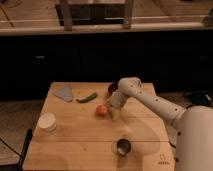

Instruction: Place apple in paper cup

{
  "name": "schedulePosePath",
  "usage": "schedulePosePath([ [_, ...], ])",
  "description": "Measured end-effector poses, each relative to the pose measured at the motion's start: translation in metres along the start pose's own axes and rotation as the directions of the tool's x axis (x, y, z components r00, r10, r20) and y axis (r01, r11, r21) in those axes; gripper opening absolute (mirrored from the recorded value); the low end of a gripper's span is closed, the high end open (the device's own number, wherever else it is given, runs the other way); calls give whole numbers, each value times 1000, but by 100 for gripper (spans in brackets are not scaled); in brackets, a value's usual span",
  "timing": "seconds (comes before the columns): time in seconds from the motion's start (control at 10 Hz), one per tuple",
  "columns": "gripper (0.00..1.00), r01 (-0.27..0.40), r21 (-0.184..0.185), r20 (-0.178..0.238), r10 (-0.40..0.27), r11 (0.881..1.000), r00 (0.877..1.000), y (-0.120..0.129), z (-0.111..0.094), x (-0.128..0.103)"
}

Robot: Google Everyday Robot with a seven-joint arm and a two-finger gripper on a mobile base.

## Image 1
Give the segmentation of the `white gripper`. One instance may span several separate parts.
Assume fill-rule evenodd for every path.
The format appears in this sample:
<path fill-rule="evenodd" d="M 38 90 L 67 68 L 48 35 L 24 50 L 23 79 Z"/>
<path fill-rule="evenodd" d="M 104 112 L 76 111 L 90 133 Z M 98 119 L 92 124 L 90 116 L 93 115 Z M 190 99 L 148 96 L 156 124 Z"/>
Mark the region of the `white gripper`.
<path fill-rule="evenodd" d="M 119 119 L 121 110 L 127 101 L 127 96 L 120 91 L 116 91 L 109 100 L 109 104 L 114 107 L 111 109 L 111 106 L 106 105 L 107 111 L 109 115 L 112 115 L 112 120 L 116 121 Z"/>

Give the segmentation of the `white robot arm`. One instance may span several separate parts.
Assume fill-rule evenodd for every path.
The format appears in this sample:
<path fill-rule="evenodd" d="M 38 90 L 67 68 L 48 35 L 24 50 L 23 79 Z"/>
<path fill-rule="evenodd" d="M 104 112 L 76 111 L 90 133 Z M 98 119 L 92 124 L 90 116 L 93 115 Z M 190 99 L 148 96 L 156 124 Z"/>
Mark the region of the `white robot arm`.
<path fill-rule="evenodd" d="M 120 110 L 128 98 L 141 102 L 177 130 L 174 171 L 213 171 L 213 109 L 206 106 L 184 108 L 142 90 L 137 77 L 122 78 L 109 98 L 111 109 Z"/>

